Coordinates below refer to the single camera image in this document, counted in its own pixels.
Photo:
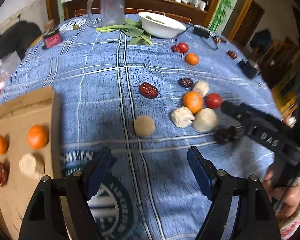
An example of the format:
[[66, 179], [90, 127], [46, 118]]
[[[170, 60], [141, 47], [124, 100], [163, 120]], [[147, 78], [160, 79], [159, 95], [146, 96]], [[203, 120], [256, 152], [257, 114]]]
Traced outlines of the right hand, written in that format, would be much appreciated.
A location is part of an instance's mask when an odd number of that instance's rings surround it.
[[275, 198], [276, 200], [282, 200], [283, 206], [276, 212], [276, 217], [279, 220], [292, 217], [300, 206], [300, 178], [295, 182], [295, 185], [288, 190], [285, 187], [273, 188], [273, 164], [268, 167], [267, 173], [264, 177], [262, 185], [269, 197], [269, 200]]

